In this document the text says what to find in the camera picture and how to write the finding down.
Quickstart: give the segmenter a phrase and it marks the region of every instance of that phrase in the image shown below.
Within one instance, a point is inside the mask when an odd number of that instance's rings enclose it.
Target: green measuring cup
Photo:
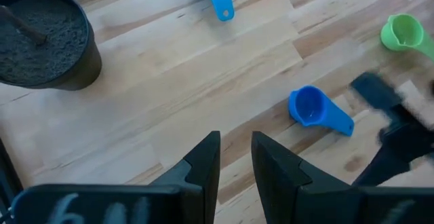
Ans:
[[[390,16],[381,30],[381,41],[393,51],[413,48],[434,61],[434,41],[419,20],[409,14]]]

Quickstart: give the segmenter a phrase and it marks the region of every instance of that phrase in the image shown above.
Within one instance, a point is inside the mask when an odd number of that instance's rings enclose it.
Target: butcher block countertop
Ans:
[[[417,52],[390,52],[378,36],[388,16],[401,12],[434,34],[434,0],[233,0],[228,22],[217,19],[210,0],[78,2],[102,56],[99,78],[75,92],[0,85],[0,136],[26,187],[147,184],[219,130],[215,223],[265,223],[252,131],[351,183],[388,124],[349,88],[367,70],[382,74],[434,124],[434,64]],[[289,93],[306,84],[353,117],[351,138],[289,117]],[[413,175],[434,174],[424,159],[414,168]],[[434,186],[432,180],[389,184]]]

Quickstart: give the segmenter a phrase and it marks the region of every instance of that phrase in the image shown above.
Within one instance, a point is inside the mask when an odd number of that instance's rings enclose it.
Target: blue measuring cup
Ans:
[[[314,86],[291,92],[288,109],[303,126],[325,126],[347,136],[353,134],[353,119]]]

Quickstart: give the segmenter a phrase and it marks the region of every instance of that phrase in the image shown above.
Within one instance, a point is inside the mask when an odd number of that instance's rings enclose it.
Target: black bowl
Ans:
[[[8,6],[17,1],[21,0],[0,0],[0,4]],[[87,33],[87,39],[85,41],[83,50],[80,50],[80,52],[82,53],[79,58],[65,72],[43,83],[10,82],[0,77],[1,83],[6,83],[13,86],[20,86],[24,88],[59,88],[64,90],[79,90],[81,88],[87,87],[92,82],[94,82],[96,78],[98,78],[102,66],[101,56],[98,48],[96,47],[94,31],[85,15],[85,12],[81,8],[81,6],[74,0],[57,1],[66,3],[72,8],[78,10],[78,12],[83,16],[85,20],[83,21],[83,23],[85,23],[83,29],[85,29],[85,32]]]

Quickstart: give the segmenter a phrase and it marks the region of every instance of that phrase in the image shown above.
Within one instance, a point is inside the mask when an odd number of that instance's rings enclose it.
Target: soil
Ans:
[[[13,13],[47,35],[37,46],[0,19],[0,80],[22,86],[46,83],[70,69],[87,41],[86,19],[59,0],[22,0],[8,6]]]

